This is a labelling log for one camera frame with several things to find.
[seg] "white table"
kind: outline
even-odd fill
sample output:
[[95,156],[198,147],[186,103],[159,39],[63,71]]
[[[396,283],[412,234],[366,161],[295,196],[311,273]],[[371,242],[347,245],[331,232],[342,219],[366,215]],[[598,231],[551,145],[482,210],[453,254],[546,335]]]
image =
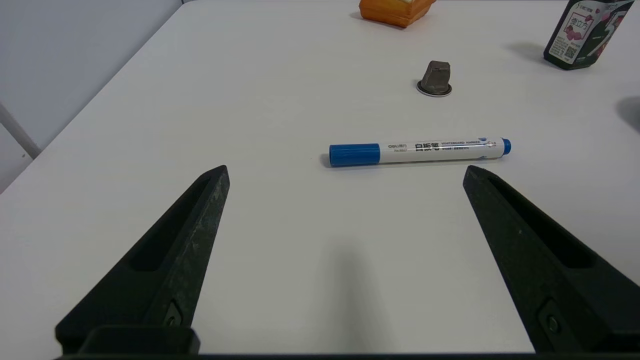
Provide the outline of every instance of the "white table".
[[[469,163],[640,282],[640,136],[618,115],[640,95],[640,11],[565,72],[540,59],[564,6],[439,1],[399,30],[357,1],[187,3],[0,196],[3,356],[58,355],[58,321],[221,164],[202,352],[532,351],[463,191]],[[430,60],[451,63],[450,96],[416,91]],[[513,142],[502,160],[322,156],[492,135]]]

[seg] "orange container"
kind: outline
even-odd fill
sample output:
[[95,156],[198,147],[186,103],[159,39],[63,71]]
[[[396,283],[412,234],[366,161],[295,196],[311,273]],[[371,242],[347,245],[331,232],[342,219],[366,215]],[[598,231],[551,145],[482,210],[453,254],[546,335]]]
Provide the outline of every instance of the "orange container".
[[360,0],[360,15],[401,28],[424,16],[436,0]]

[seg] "marker barrel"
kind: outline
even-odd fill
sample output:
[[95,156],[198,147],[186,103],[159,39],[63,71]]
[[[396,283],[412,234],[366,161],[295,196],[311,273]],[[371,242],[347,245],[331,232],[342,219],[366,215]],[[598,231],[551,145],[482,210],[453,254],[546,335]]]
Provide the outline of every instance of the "marker barrel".
[[505,138],[358,143],[329,146],[331,166],[375,165],[412,161],[495,159],[509,154]]

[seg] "bottle label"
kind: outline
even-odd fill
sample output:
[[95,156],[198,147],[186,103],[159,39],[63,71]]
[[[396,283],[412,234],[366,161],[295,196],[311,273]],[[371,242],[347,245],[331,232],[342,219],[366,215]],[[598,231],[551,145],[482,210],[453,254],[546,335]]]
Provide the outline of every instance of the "bottle label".
[[585,0],[575,3],[549,49],[549,54],[568,63],[581,63],[600,56],[634,0],[612,3]]

